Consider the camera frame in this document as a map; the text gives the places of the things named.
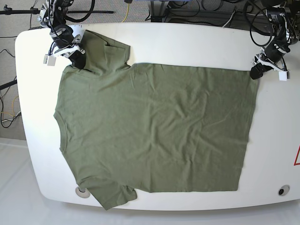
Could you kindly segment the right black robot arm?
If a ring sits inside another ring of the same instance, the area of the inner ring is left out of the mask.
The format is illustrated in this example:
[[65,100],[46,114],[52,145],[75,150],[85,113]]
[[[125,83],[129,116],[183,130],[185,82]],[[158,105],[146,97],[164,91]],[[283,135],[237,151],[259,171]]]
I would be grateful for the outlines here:
[[44,56],[43,63],[54,66],[58,56],[64,56],[72,66],[83,69],[86,65],[85,50],[81,45],[82,36],[74,36],[73,29],[66,25],[68,7],[71,0],[47,0],[41,7],[38,21],[43,28],[50,29],[52,44]]

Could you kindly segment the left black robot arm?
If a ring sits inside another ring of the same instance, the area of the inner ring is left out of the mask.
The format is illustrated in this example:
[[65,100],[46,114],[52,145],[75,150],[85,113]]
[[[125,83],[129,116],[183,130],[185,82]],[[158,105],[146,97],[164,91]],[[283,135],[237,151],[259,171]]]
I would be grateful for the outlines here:
[[[254,56],[254,66],[250,70],[253,80],[260,79],[264,73],[275,70],[281,81],[287,81],[289,71],[284,56],[290,46],[300,40],[300,2],[298,0],[262,0],[262,7],[248,0],[244,6],[244,17],[249,24],[251,40],[261,48]],[[268,20],[269,32],[254,26],[258,15]]]

